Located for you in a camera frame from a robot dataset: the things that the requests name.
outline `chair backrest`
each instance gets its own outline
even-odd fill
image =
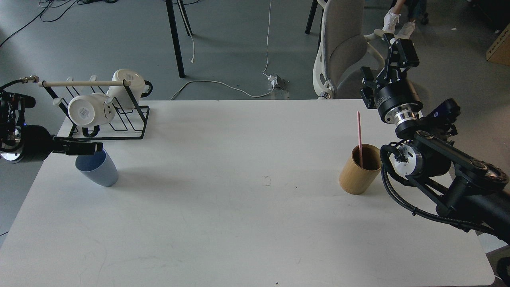
[[[362,33],[365,0],[328,0],[322,18],[322,54],[324,76],[338,86],[347,68],[367,52]]]

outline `straw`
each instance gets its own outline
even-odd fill
[[[361,120],[360,120],[360,111],[358,111],[358,148],[360,150],[360,167],[363,168],[363,150],[361,148]]]

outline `plastic cup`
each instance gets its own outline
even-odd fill
[[[117,168],[105,150],[94,155],[79,155],[74,164],[82,174],[102,186],[112,186],[119,178]]]

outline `cardboard box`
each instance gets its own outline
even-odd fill
[[[487,50],[487,61],[510,66],[510,24]]]

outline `gray chair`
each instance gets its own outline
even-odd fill
[[[321,42],[314,65],[314,89],[319,99],[359,99],[363,75],[359,69],[340,82],[344,72],[368,52],[378,64],[377,75],[384,67],[384,58],[369,41],[380,39],[374,33],[363,35],[365,0],[317,0],[324,8]]]

